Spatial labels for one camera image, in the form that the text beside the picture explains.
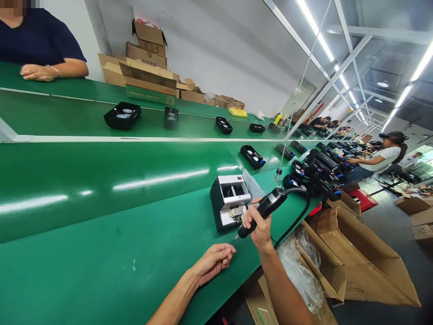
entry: yellow bottle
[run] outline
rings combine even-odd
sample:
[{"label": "yellow bottle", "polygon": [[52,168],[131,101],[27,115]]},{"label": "yellow bottle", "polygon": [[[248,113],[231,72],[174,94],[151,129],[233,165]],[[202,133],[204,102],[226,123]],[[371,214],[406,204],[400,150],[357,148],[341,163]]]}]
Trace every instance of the yellow bottle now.
[{"label": "yellow bottle", "polygon": [[276,117],[274,124],[275,124],[275,125],[278,125],[278,122],[280,121],[281,118],[282,118],[282,116],[281,116],[281,113],[280,113],[280,114],[278,114],[278,116]]}]

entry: yellow bag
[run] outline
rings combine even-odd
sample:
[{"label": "yellow bag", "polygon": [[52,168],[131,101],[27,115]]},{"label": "yellow bag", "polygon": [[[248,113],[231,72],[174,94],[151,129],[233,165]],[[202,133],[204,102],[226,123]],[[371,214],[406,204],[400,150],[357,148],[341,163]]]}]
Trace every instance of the yellow bag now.
[{"label": "yellow bag", "polygon": [[247,112],[241,110],[239,107],[230,107],[229,113],[233,116],[248,117]]}]

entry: bracelet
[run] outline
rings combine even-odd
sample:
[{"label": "bracelet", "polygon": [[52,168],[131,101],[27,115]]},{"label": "bracelet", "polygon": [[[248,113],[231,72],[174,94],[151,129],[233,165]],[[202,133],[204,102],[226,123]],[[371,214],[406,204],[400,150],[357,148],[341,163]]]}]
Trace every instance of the bracelet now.
[{"label": "bracelet", "polygon": [[62,75],[60,74],[60,72],[59,72],[55,67],[53,67],[52,65],[46,65],[46,66],[49,66],[49,67],[53,68],[53,69],[57,72],[57,74],[59,75],[59,77],[62,76]]}]

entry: gray floor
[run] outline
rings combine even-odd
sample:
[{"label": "gray floor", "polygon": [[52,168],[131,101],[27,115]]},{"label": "gray floor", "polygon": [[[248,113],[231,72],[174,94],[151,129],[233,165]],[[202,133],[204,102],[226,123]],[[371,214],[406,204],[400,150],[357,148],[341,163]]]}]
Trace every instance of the gray floor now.
[{"label": "gray floor", "polygon": [[[360,185],[368,193],[381,188],[374,179],[367,182]],[[409,216],[394,205],[397,197],[384,191],[374,198],[379,205],[364,212],[363,221],[403,259],[423,308],[347,300],[344,305],[333,309],[337,322],[339,325],[430,324],[425,322],[424,314],[427,310],[433,311],[433,260],[413,239]],[[222,307],[221,313],[229,322],[254,325],[238,292]]]}]

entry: workbench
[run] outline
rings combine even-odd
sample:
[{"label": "workbench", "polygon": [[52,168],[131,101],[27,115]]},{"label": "workbench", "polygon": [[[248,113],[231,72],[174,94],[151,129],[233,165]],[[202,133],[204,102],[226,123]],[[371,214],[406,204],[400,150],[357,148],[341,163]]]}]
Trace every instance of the workbench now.
[{"label": "workbench", "polygon": [[[254,115],[182,100],[179,129],[166,130],[164,105],[128,98],[123,87],[26,81],[19,68],[0,64],[0,117],[41,141],[0,144],[2,324],[143,325],[207,248],[235,236],[216,230],[209,196],[216,176],[246,169],[270,192],[285,132],[256,134]],[[121,101],[143,107],[131,131],[103,120]],[[231,135],[216,116],[230,120]],[[254,171],[240,154],[245,144],[263,156],[263,168]],[[282,176],[290,165],[283,159]],[[303,208],[304,199],[289,196],[273,214],[272,237]],[[235,247],[230,268],[196,293],[182,324],[204,324],[260,265],[249,237]]]}]

